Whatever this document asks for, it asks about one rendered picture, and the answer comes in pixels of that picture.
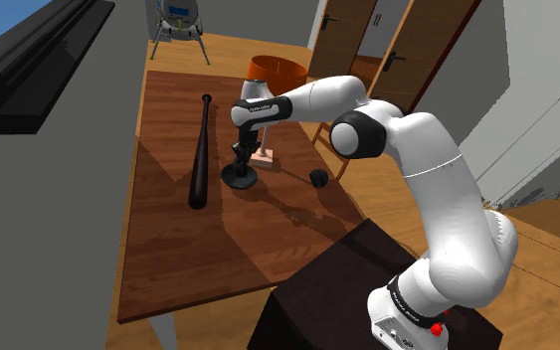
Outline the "black round dish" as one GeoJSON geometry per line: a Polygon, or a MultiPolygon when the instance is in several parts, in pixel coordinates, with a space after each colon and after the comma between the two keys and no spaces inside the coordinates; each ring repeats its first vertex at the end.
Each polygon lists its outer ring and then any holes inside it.
{"type": "Polygon", "coordinates": [[[250,165],[229,164],[222,169],[221,178],[230,188],[246,190],[256,184],[259,176],[257,171],[250,165]]]}

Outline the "black baseball bat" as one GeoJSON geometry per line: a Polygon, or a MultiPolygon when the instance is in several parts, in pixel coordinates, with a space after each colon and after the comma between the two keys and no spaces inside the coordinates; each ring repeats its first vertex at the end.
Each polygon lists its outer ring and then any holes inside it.
{"type": "Polygon", "coordinates": [[[202,95],[203,113],[194,158],[188,204],[194,210],[201,210],[207,205],[208,198],[208,116],[212,97],[202,95]]]}

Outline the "black ball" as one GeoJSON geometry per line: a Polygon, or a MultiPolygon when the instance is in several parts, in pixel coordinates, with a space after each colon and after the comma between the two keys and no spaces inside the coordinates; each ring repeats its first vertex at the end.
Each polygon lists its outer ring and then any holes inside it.
{"type": "Polygon", "coordinates": [[[310,183],[314,188],[323,188],[329,181],[328,173],[323,169],[313,169],[309,173],[310,183]]]}

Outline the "orange shade table lamp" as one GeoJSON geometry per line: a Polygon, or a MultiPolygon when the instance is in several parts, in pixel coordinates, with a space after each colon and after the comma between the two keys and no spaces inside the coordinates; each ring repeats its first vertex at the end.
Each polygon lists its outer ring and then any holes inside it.
{"type": "MultiPolygon", "coordinates": [[[[279,95],[304,85],[306,78],[307,69],[296,62],[275,56],[255,56],[251,58],[247,80],[254,80],[257,86],[264,81],[267,87],[246,87],[242,91],[242,97],[279,95]]],[[[252,156],[253,166],[273,166],[273,151],[268,148],[270,134],[271,128],[265,126],[262,146],[252,156]]]]}

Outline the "wooden chair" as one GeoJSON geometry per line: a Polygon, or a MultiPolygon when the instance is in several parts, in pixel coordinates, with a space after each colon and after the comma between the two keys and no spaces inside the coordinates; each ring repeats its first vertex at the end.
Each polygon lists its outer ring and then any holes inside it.
{"type": "Polygon", "coordinates": [[[349,159],[344,158],[343,156],[339,155],[335,149],[333,148],[329,136],[326,135],[330,131],[330,123],[329,122],[322,122],[319,123],[316,127],[313,136],[311,137],[311,143],[313,145],[320,144],[322,145],[327,151],[329,151],[337,160],[337,169],[334,174],[334,177],[337,180],[340,180],[344,175],[346,168],[349,164],[349,159]]]}

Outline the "brown wooden table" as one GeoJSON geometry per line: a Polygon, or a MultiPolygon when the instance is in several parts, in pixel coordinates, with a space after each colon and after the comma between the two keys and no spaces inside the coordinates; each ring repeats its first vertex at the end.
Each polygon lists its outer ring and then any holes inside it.
{"type": "Polygon", "coordinates": [[[117,320],[176,327],[178,350],[246,350],[270,290],[361,223],[336,180],[314,188],[325,163],[300,125],[275,125],[275,165],[239,191],[221,170],[238,131],[238,78],[151,72],[146,77],[117,320]],[[207,205],[188,204],[203,113],[207,205]]]}

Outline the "grey seat with metal legs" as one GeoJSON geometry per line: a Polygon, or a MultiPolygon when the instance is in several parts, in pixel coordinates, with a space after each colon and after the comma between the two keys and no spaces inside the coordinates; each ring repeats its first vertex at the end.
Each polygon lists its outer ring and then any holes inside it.
{"type": "Polygon", "coordinates": [[[201,36],[203,35],[202,21],[199,15],[197,0],[157,0],[156,30],[152,37],[154,44],[150,59],[153,60],[159,42],[166,38],[168,41],[196,41],[204,55],[206,64],[210,61],[206,53],[201,36]]]}

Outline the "dark robot stand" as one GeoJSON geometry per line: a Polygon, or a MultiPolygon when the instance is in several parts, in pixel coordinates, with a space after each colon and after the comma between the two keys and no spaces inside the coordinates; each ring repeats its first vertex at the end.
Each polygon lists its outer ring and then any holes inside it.
{"type": "Polygon", "coordinates": [[[478,309],[501,292],[516,248],[509,224],[476,242],[431,235],[414,259],[371,220],[271,293],[248,350],[498,350],[478,309]]]}

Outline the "black framed window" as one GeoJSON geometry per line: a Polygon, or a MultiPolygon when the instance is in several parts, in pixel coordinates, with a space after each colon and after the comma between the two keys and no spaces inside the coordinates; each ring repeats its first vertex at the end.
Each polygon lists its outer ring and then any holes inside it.
{"type": "Polygon", "coordinates": [[[50,0],[0,35],[0,135],[40,130],[114,7],[50,0]]]}

